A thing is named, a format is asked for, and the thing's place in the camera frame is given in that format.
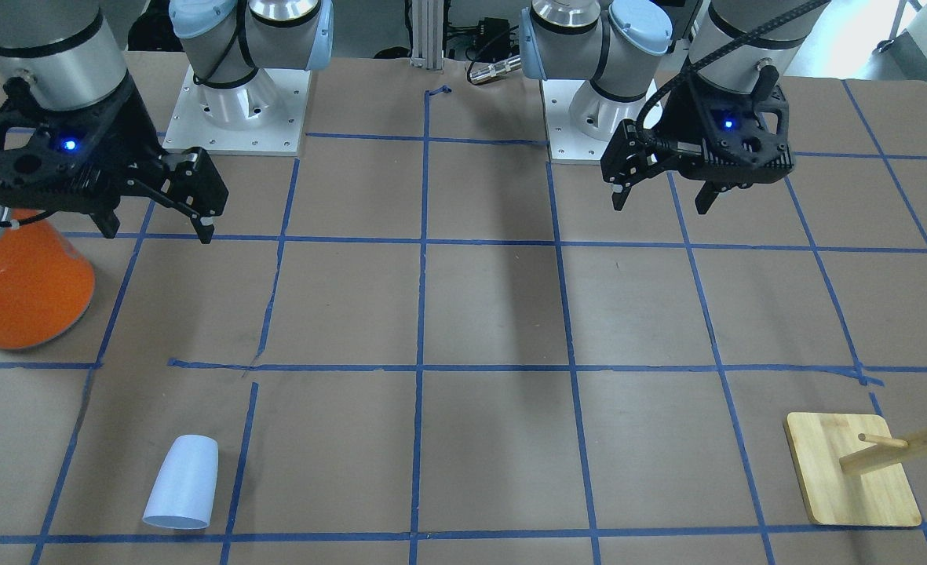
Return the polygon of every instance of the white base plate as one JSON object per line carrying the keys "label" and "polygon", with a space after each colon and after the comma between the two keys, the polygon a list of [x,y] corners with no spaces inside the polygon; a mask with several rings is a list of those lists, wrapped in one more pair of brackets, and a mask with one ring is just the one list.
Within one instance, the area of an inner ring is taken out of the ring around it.
{"label": "white base plate", "polygon": [[257,129],[223,129],[205,117],[198,101],[198,87],[188,67],[184,85],[173,107],[162,146],[167,151],[204,147],[213,155],[267,155],[294,157],[299,152],[309,97],[309,71],[265,69],[278,87],[284,104],[281,119]]}
{"label": "white base plate", "polygon": [[[571,121],[571,99],[585,80],[542,80],[543,114],[546,117],[546,138],[550,140],[550,161],[573,165],[599,163],[610,140],[597,140],[582,133]],[[645,94],[647,100],[655,93],[652,80]],[[662,117],[662,105],[655,104],[645,117],[645,128],[651,128]]]}

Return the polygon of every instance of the light blue joint cap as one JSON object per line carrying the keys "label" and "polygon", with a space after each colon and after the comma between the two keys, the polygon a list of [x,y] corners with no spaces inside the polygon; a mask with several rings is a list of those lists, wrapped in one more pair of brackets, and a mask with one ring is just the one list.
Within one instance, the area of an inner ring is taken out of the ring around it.
{"label": "light blue joint cap", "polygon": [[236,9],[236,0],[170,0],[173,34],[180,39],[198,37],[219,25]]}
{"label": "light blue joint cap", "polygon": [[653,55],[664,55],[672,40],[672,21],[648,0],[613,0],[610,19],[628,42]]}
{"label": "light blue joint cap", "polygon": [[320,3],[320,18],[316,23],[316,37],[309,50],[306,71],[319,71],[330,64],[330,51],[334,48],[334,7],[330,0]]}
{"label": "light blue joint cap", "polygon": [[529,8],[523,8],[523,15],[520,16],[520,57],[523,57],[523,75],[534,80],[546,80],[543,61],[536,47],[534,25],[529,18]]}

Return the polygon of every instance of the table surface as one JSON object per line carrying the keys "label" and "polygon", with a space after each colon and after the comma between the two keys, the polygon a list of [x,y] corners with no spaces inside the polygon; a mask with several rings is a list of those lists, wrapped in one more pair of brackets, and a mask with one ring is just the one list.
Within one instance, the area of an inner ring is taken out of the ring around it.
{"label": "table surface", "polygon": [[[187,61],[126,58],[165,129]],[[796,172],[699,216],[678,175],[614,212],[536,82],[463,71],[334,60],[300,159],[215,158],[209,246],[54,219],[97,294],[0,352],[0,563],[927,563],[927,458],[922,528],[821,528],[783,431],[927,425],[927,87],[785,78]],[[151,528],[185,433],[211,526]]]}

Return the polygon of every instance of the white cup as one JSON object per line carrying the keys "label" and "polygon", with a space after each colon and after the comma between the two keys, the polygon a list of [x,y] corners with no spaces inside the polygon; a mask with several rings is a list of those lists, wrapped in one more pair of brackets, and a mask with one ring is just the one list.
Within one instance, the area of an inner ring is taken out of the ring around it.
{"label": "white cup", "polygon": [[201,530],[212,519],[219,444],[205,436],[180,436],[162,460],[143,522],[159,528]]}

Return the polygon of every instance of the orange container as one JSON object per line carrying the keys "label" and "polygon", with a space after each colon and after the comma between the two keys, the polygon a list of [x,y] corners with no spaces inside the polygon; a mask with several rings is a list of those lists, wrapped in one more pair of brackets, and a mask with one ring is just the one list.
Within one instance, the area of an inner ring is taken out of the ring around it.
{"label": "orange container", "polygon": [[[7,216],[0,207],[0,219]],[[35,212],[15,210],[15,218]],[[93,299],[93,267],[47,221],[0,228],[0,349],[46,343]]]}

